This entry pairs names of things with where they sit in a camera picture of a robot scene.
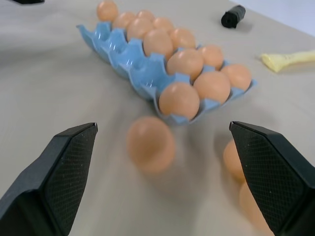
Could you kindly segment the blue plastic egg tray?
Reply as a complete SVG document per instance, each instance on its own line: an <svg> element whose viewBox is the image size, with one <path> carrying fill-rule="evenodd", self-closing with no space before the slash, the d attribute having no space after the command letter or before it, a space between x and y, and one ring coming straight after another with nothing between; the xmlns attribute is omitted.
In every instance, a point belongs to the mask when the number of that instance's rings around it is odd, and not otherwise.
<svg viewBox="0 0 315 236"><path fill-rule="evenodd" d="M254 84L252 79L250 87L246 91L231 86L231 91L225 103L200 98L199 110L192 120L183 116L163 115L159 109L158 100L163 90L174 82L188 83L193 87L194 81L185 74L175 73L169 75L166 71L168 60L161 54L152 53L146 56L143 50L143 39L133 38L127 41L126 31L120 28L112 28L110 22L100 22L94 31L87 30L83 25L78 29L85 43L93 49L101 58L111 64L113 69L123 77L126 77L135 91L144 99L152 101L156 112L167 123L177 125L190 124L196 121L204 113L225 105L228 101L245 94ZM223 61L221 69L230 63ZM200 73L217 71L212 66L203 64Z"/></svg>

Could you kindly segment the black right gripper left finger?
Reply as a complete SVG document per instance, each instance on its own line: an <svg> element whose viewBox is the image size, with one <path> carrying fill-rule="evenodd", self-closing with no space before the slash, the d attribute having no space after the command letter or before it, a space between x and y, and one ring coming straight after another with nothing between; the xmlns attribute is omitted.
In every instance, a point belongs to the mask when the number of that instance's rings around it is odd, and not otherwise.
<svg viewBox="0 0 315 236"><path fill-rule="evenodd" d="M94 122L55 135L0 199L0 236L68 236L87 184Z"/></svg>

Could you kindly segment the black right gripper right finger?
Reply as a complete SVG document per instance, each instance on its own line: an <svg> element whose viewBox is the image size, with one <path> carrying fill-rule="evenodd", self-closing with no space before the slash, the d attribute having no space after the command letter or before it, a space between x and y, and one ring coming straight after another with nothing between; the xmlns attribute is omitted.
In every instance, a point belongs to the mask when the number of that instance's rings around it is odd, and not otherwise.
<svg viewBox="0 0 315 236"><path fill-rule="evenodd" d="M315 167L281 133L240 121L229 130L274 236L315 236Z"/></svg>

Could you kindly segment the black object at table edge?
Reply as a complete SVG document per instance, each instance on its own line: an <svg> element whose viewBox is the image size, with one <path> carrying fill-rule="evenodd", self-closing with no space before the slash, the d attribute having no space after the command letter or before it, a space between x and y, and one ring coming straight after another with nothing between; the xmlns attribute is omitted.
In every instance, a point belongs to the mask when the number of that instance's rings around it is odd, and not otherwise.
<svg viewBox="0 0 315 236"><path fill-rule="evenodd" d="M45 3L45 0L11 0L13 2L16 2L18 4L40 4L40 3Z"/></svg>

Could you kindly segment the brown egg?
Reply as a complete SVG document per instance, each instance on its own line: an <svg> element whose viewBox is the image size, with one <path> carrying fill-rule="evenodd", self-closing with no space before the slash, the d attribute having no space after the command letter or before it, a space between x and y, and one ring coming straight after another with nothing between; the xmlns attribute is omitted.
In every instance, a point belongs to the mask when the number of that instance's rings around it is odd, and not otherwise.
<svg viewBox="0 0 315 236"><path fill-rule="evenodd" d="M274 236L246 182L240 188L239 204L246 218L258 231L265 236Z"/></svg>
<svg viewBox="0 0 315 236"><path fill-rule="evenodd" d="M212 66L217 71L221 69L224 56L219 46L206 45L198 48L197 51L202 55L205 65Z"/></svg>
<svg viewBox="0 0 315 236"><path fill-rule="evenodd" d="M194 35L185 28L176 28L170 31L169 36L175 49L177 48L195 48L196 40Z"/></svg>
<svg viewBox="0 0 315 236"><path fill-rule="evenodd" d="M96 14L100 21L112 22L118 16L118 7L112 0L104 0L98 4Z"/></svg>
<svg viewBox="0 0 315 236"><path fill-rule="evenodd" d="M123 12L118 17L115 18L115 20L112 23L112 28L121 28L121 29L127 29L128 25L136 19L136 16L132 12Z"/></svg>
<svg viewBox="0 0 315 236"><path fill-rule="evenodd" d="M156 29L163 29L166 32L170 32L174 29L173 23L166 17L156 17L153 20L153 26Z"/></svg>
<svg viewBox="0 0 315 236"><path fill-rule="evenodd" d="M136 18L127 27L126 38L127 41L131 39L143 39L144 36L154 29L152 22L146 18Z"/></svg>
<svg viewBox="0 0 315 236"><path fill-rule="evenodd" d="M251 84L252 74L250 70L242 64L230 64L221 69L221 72L225 74L231 86L234 88L246 91Z"/></svg>
<svg viewBox="0 0 315 236"><path fill-rule="evenodd" d="M151 11L145 10L145 9L140 10L140 11L136 14L136 17L137 17L137 18L144 18L144 19L147 19L147 20L149 20L149 21L151 21L151 22L154 21L154 19L155 19L154 14L153 14Z"/></svg>
<svg viewBox="0 0 315 236"><path fill-rule="evenodd" d="M132 123L126 135L126 148L134 164L146 174L165 171L176 152L170 128L153 116L141 117Z"/></svg>
<svg viewBox="0 0 315 236"><path fill-rule="evenodd" d="M193 83L201 100L208 99L223 104L230 95L231 84L228 77L218 71L202 73Z"/></svg>
<svg viewBox="0 0 315 236"><path fill-rule="evenodd" d="M161 54L166 60L173 55L174 47L169 34L163 29L148 32L143 39L143 50L146 56L152 53Z"/></svg>
<svg viewBox="0 0 315 236"><path fill-rule="evenodd" d="M226 145L223 151L223 161L227 170L237 181L245 181L245 176L234 140L231 140Z"/></svg>
<svg viewBox="0 0 315 236"><path fill-rule="evenodd" d="M166 65L169 75L181 73L188 75L194 81L203 69L204 59L196 49L184 49L170 57Z"/></svg>
<svg viewBox="0 0 315 236"><path fill-rule="evenodd" d="M174 82L163 90L158 105L163 115L183 116L192 120L198 113L200 99L190 84Z"/></svg>

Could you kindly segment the black rolled bundle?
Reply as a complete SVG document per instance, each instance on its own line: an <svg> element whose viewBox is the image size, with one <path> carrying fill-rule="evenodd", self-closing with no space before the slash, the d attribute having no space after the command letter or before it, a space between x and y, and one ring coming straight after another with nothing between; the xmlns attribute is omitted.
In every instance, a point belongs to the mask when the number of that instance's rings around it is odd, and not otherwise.
<svg viewBox="0 0 315 236"><path fill-rule="evenodd" d="M236 5L225 12L221 18L221 25L228 29L235 29L243 20L245 13L246 9L242 5Z"/></svg>

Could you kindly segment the pale yellow plastic object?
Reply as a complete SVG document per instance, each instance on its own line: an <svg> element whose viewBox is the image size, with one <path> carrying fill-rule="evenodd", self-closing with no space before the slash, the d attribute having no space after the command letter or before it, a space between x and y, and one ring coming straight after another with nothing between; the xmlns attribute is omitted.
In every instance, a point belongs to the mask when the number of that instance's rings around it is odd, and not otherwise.
<svg viewBox="0 0 315 236"><path fill-rule="evenodd" d="M260 59L268 69L278 73L282 69L291 65L315 62L315 50L292 54L262 54Z"/></svg>

